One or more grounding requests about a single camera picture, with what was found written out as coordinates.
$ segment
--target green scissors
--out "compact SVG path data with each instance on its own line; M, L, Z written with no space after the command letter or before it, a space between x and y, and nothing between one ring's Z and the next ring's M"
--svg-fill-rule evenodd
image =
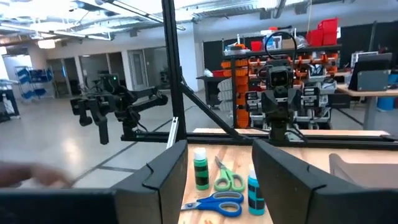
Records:
M244 191L245 185L243 178L227 169L218 157L216 157L216 163L221 170L221 177L217 179L214 184L216 191L222 192L230 189L234 192ZM240 182L240 186L235 185L235 179Z

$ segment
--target desk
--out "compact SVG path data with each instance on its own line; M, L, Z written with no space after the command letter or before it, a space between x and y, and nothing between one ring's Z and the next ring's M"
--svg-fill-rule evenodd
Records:
M351 72L335 72L333 74L334 77L346 77L349 76Z
M250 129L239 129L240 133L246 134L264 134L263 132ZM335 131L335 130L302 130L304 134L313 135L366 135L366 136L378 136L380 134L388 134L384 131ZM223 133L222 129L196 129L195 133ZM197 147L205 147L209 177L210 177L210 188L208 190L200 191L195 187L195 174L193 169L193 151ZM350 149L307 149L307 148L282 148L291 155L298 157L312 165L329 172L329 155L336 153L346 162L352 163L390 163L398 164L398 151L371 151L371 150L350 150ZM188 174L187 183L185 186L185 193L183 203L194 202L196 199L208 197L214 193L213 184L220 176L220 170L215 163L215 156L222 159L223 163L232 169L234 172L245 177L245 184L247 184L247 176L249 175L249 167L253 166L251 160L251 146L210 146L210 145L194 145L191 144L188 147ZM226 218L222 217L216 212L209 211L198 211L188 210L181 212L180 220L178 224L227 224L227 223L249 223L249 224L272 224L271 216L269 212L263 216L254 216L248 212L247 202L247 186L243 192L245 197L244 203L242 203L243 212L238 218Z
M398 90L387 90L387 91L353 91L349 90L345 84L337 85L337 89L346 93L349 96L365 96L366 99L366 111L365 119L363 124L364 130L374 130L374 124L376 120L377 110L377 97L378 96L398 96Z

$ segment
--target green bottle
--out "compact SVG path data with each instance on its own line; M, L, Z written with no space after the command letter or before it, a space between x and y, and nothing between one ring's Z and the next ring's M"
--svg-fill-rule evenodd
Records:
M195 182L198 190L209 189L209 168L206 158L205 148L195 149L195 158L193 159L195 168Z

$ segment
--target red storage bin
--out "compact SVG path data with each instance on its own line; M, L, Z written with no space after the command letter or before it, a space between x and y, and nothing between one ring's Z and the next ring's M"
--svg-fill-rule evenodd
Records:
M322 45L336 45L337 44L337 31L334 33L323 34Z
M262 41L252 41L251 42L251 50L252 51L261 51Z
M325 19L318 24L318 30L323 30L324 34L331 34L337 32L338 18Z
M307 42L310 46L319 47L322 46L323 31L322 30L310 30L307 33Z
M224 77L224 70L212 71L213 77Z

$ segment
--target bottle label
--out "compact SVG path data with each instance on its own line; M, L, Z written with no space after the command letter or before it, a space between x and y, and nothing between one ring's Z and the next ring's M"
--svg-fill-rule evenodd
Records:
M209 171L207 164L205 166L194 166L195 169L195 182L199 186L209 184Z
M262 197L260 188L249 184L248 189L249 208L263 210L266 204L264 202L264 198Z
M197 183L197 185L203 186L203 185L209 184L209 178L195 176L195 182Z

